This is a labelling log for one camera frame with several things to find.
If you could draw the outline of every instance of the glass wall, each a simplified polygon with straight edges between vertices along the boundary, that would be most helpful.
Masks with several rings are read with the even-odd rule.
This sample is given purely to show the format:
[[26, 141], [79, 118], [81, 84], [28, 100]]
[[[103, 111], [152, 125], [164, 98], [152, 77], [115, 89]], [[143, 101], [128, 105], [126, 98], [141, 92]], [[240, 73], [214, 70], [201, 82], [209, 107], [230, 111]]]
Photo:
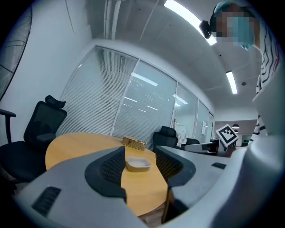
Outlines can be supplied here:
[[126, 54], [96, 47], [77, 67], [61, 97], [67, 117], [58, 134], [92, 132], [131, 136], [153, 149], [161, 126], [187, 138], [209, 142], [213, 116], [172, 77]]
[[198, 102], [197, 126], [194, 138], [199, 140], [200, 143], [205, 143], [209, 122], [209, 109], [201, 101]]
[[178, 83], [175, 96], [175, 109], [171, 127], [176, 130], [178, 146], [186, 143], [187, 138], [193, 138], [198, 98]]
[[113, 136], [132, 136], [153, 148], [153, 133], [170, 126], [176, 81], [156, 68], [139, 62], [127, 87]]
[[58, 134], [92, 132], [110, 135], [137, 59], [96, 47], [77, 67], [61, 98], [67, 117]]

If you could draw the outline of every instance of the small tray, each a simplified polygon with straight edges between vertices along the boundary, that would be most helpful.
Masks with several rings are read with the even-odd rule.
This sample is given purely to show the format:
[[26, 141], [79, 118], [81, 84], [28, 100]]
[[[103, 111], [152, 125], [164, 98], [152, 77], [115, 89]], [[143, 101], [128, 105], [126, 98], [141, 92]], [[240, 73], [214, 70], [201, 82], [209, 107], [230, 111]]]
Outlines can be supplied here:
[[126, 167], [130, 172], [146, 172], [151, 164], [145, 158], [129, 157], [126, 161]]

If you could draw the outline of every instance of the person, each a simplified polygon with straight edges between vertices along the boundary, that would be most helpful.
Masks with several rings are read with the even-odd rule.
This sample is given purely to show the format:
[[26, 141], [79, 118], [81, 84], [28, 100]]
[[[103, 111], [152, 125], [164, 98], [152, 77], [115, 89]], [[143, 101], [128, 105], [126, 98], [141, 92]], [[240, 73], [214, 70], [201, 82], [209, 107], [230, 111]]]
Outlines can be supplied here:
[[[232, 41], [246, 50], [254, 47], [260, 51], [262, 64], [256, 86], [257, 96], [283, 64], [284, 54], [280, 45], [253, 7], [241, 7], [229, 1], [220, 2], [214, 8], [209, 24], [202, 21], [200, 28], [206, 39], [212, 32], [216, 32], [216, 36], [222, 40], [226, 37], [227, 41]], [[265, 136], [267, 132], [262, 117], [258, 115], [250, 143], [261, 135]]]

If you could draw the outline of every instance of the ceiling light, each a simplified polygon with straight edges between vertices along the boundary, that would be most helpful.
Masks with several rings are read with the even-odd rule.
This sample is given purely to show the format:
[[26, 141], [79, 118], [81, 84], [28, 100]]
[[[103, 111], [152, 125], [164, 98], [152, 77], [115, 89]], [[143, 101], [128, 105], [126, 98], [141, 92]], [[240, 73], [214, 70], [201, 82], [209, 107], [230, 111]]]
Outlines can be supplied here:
[[[180, 5], [179, 3], [175, 2], [174, 0], [167, 0], [164, 6], [169, 8], [173, 12], [177, 13], [181, 17], [183, 17], [204, 37], [201, 29], [199, 28], [201, 21], [192, 12], [190, 12], [188, 9], [186, 9], [184, 6]], [[217, 40], [213, 35], [211, 35], [211, 37], [208, 40], [206, 39], [206, 41], [209, 43], [209, 45], [213, 45], [217, 42]]]
[[226, 75], [227, 75], [228, 81], [229, 81], [229, 83], [231, 85], [232, 94], [237, 94], [236, 82], [235, 82], [235, 78], [233, 77], [232, 71], [226, 72]]
[[153, 108], [153, 107], [150, 107], [150, 106], [148, 106], [148, 105], [147, 105], [147, 107], [149, 107], [149, 108], [151, 108], [151, 109], [154, 109], [154, 110], [157, 110], [157, 111], [158, 111], [158, 109], [155, 109], [155, 108]]
[[232, 126], [233, 129], [239, 129], [239, 127], [240, 127], [240, 126], [239, 126], [237, 123], [235, 123], [235, 124]]
[[180, 102], [182, 102], [183, 104], [188, 104], [186, 101], [184, 101], [181, 97], [179, 97], [178, 95], [174, 94], [172, 95], [173, 97], [175, 97], [177, 100], [179, 100]]
[[146, 111], [144, 111], [144, 110], [141, 110], [141, 109], [139, 109], [140, 111], [142, 111], [142, 112], [146, 112]]
[[158, 85], [158, 84], [155, 83], [154, 81], [149, 80], [149, 79], [147, 79], [146, 77], [143, 77], [143, 76], [141, 76], [141, 75], [139, 75], [139, 74], [136, 74], [136, 73], [134, 73], [134, 72], [132, 73], [132, 75], [133, 75], [134, 77], [137, 77], [137, 78], [139, 78], [139, 79], [141, 79], [141, 80], [147, 82], [147, 83], [152, 84], [153, 86], [157, 86], [157, 85]]
[[135, 100], [133, 100], [133, 99], [130, 99], [130, 98], [127, 98], [127, 97], [124, 97], [125, 99], [128, 99], [128, 100], [130, 100], [130, 101], [134, 101], [134, 102], [137, 102], [137, 101], [135, 101]]

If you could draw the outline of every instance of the round wooden table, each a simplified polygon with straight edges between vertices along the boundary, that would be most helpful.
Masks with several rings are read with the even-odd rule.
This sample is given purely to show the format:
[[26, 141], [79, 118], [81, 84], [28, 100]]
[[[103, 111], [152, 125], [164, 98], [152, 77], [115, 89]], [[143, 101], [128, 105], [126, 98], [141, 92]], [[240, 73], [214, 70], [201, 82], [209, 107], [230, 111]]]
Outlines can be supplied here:
[[[108, 135], [93, 133], [64, 134], [53, 140], [45, 155], [45, 166], [52, 166], [72, 158], [91, 154], [112, 147], [125, 146], [122, 140]], [[151, 212], [164, 203], [167, 184], [155, 164], [155, 153], [126, 147], [128, 157], [143, 157], [151, 163], [147, 172], [129, 172], [127, 168], [122, 173], [121, 187], [126, 190], [127, 205], [136, 216]]]

